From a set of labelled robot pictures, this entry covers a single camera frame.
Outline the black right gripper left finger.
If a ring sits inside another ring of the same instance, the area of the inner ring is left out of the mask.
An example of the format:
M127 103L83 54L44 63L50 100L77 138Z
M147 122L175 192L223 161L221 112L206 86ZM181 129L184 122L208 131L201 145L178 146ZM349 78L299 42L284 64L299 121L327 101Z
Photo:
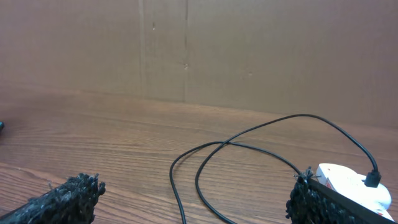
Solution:
M90 224L105 191L106 184L99 181L98 174L80 173L1 216L1 224Z

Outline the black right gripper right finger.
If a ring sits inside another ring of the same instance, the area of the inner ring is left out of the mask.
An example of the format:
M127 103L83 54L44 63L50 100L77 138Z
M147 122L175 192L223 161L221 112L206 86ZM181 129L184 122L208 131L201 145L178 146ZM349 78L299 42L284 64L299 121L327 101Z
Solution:
M351 199L329 189L313 179L310 168L298 175L290 199L286 203L286 218L292 224L393 224Z

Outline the blue smartphone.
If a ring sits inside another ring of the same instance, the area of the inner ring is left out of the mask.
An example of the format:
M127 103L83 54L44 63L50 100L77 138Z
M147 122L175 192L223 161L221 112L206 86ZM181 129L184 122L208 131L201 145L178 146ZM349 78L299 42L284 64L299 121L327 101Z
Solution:
M1 121L1 122L0 122L0 132L4 129L4 127L5 127L5 125L4 125L4 123Z

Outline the white charger adapter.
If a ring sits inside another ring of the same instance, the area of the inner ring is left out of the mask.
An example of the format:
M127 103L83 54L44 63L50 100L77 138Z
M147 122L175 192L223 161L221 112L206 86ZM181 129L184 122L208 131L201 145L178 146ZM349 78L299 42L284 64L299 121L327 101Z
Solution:
M370 210L387 210L392 202L388 189L382 184L367 187L364 184L365 178L361 174L331 175L328 180L333 190L346 198Z

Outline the white power strip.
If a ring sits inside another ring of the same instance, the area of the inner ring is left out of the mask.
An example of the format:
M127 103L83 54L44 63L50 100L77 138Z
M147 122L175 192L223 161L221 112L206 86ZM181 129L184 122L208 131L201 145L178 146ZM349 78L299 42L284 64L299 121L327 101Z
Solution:
M319 164L318 169L316 171L316 177L317 177L319 183L325 185L326 187L328 187L332 190L333 190L333 187L331 186L330 181L328 180L329 176L331 176L331 175L351 175L351 174L357 174L357 173L348 167L336 165L336 164L329 164L329 163ZM387 212L387 210L372 210L372 211L384 218L394 221L392 219L392 217L390 216L390 214Z

